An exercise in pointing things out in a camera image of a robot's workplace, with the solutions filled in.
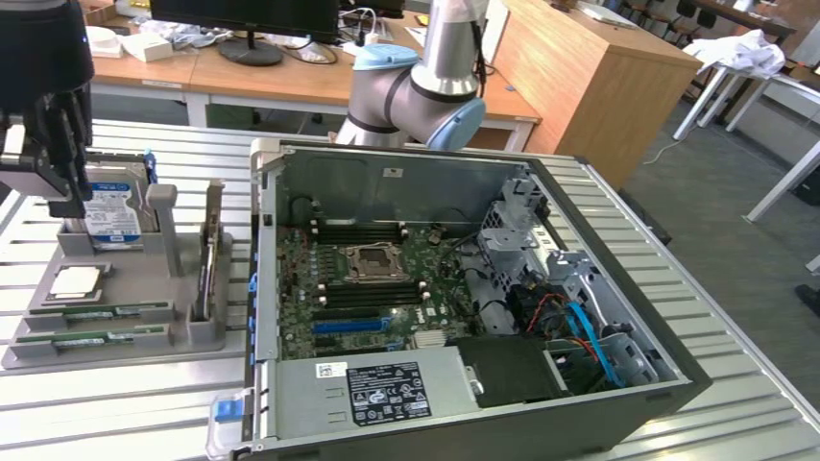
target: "robotic arm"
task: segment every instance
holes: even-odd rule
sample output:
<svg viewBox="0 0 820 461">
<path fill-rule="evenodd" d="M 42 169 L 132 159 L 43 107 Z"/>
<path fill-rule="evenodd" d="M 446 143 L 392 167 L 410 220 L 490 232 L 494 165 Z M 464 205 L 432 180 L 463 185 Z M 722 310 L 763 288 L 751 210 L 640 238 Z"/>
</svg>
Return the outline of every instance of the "robotic arm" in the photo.
<svg viewBox="0 0 820 461">
<path fill-rule="evenodd" d="M 78 0 L 0 0 L 0 182 L 63 218 L 83 218 L 91 199 L 87 42 Z"/>
<path fill-rule="evenodd" d="M 408 135 L 432 149 L 462 149 L 484 118 L 480 26 L 487 0 L 435 0 L 422 61 L 410 48 L 367 45 L 339 144 L 400 147 Z"/>
</svg>

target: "monitor stand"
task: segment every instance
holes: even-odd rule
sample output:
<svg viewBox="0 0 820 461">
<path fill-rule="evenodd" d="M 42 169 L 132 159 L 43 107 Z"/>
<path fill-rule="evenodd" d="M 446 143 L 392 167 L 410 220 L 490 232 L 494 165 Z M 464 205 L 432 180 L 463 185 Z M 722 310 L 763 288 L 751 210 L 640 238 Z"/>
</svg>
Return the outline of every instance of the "monitor stand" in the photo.
<svg viewBox="0 0 820 461">
<path fill-rule="evenodd" d="M 219 54 L 230 61 L 262 67 L 282 61 L 282 51 L 271 43 L 255 40 L 254 32 L 247 33 L 247 40 L 231 38 L 219 43 Z"/>
</svg>

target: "aluminum workbench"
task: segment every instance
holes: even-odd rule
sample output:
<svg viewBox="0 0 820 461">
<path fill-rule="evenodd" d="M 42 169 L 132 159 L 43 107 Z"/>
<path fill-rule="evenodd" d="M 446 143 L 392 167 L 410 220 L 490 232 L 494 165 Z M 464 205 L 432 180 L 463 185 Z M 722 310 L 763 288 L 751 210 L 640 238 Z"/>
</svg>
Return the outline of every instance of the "aluminum workbench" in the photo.
<svg viewBox="0 0 820 461">
<path fill-rule="evenodd" d="M 180 190 L 179 231 L 199 229 L 208 179 L 226 181 L 222 219 L 236 238 L 227 346 L 103 368 L 0 370 L 0 459 L 204 459 L 210 403 L 244 379 L 248 148 L 262 133 L 106 121 L 94 132 L 98 149 L 156 153 L 160 182 Z M 584 460 L 820 459 L 816 410 L 600 176 L 572 158 L 543 163 L 714 379 L 678 414 Z M 550 220 L 572 250 L 567 224 L 555 213 Z M 0 352 L 56 249 L 58 227 L 46 203 L 14 192 L 0 207 Z"/>
</svg>

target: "motherboard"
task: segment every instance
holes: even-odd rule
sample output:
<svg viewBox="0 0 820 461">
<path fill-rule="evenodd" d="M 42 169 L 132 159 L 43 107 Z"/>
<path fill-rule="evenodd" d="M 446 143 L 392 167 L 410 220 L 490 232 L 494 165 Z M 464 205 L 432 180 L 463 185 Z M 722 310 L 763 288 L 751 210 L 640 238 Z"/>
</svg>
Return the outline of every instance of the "motherboard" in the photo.
<svg viewBox="0 0 820 461">
<path fill-rule="evenodd" d="M 403 225 L 354 234 L 279 228 L 282 358 L 436 347 L 479 334 L 443 231 Z"/>
</svg>

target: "cpu socket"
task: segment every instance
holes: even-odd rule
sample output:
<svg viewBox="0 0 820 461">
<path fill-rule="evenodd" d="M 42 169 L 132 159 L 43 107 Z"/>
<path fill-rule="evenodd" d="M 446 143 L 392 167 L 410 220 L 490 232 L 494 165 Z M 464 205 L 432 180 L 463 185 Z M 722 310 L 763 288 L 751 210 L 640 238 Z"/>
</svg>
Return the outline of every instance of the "cpu socket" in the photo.
<svg viewBox="0 0 820 461">
<path fill-rule="evenodd" d="M 386 282 L 407 280 L 399 255 L 402 251 L 388 243 L 350 247 L 344 249 L 347 256 L 347 281 Z"/>
</svg>

